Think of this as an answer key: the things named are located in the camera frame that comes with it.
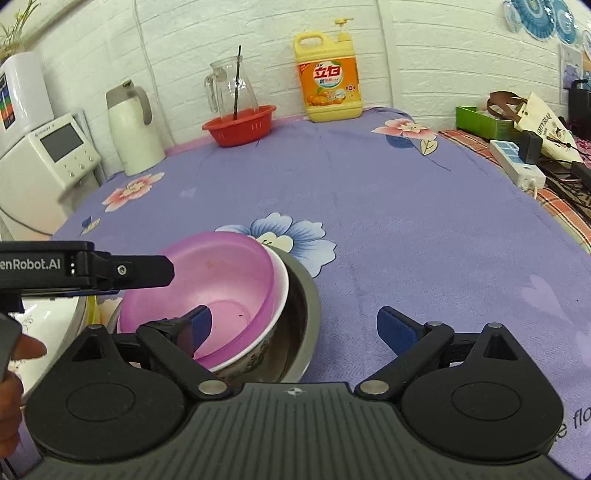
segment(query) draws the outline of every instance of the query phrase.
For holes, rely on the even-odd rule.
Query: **white power strip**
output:
[[[522,190],[544,188],[546,175],[535,165],[528,165],[519,158],[519,147],[513,142],[491,140],[491,153],[509,178]]]

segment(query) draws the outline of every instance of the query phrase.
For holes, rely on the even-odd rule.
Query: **red basket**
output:
[[[275,105],[262,105],[258,110],[249,108],[233,115],[215,118],[201,128],[208,130],[221,147],[237,147],[260,140],[271,131],[271,117],[277,110]]]

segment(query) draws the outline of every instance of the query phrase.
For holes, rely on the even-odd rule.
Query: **display screen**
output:
[[[0,115],[2,115],[4,129],[8,129],[8,127],[10,127],[15,121],[12,100],[10,99],[10,92],[8,91],[5,74],[2,74],[2,77],[0,77]]]
[[[84,143],[72,124],[64,125],[40,140],[53,161],[58,161]]]

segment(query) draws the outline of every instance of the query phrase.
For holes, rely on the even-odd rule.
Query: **green plastic box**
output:
[[[513,120],[500,120],[483,115],[475,106],[456,107],[456,128],[485,140],[514,142],[519,136],[519,132],[513,126]]]

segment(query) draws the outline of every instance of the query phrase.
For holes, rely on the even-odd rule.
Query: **human hand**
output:
[[[39,358],[46,353],[47,348],[39,340],[21,335],[12,359]],[[22,392],[21,380],[14,373],[6,372],[4,380],[0,383],[0,458],[12,455],[20,442],[18,428],[22,421]]]

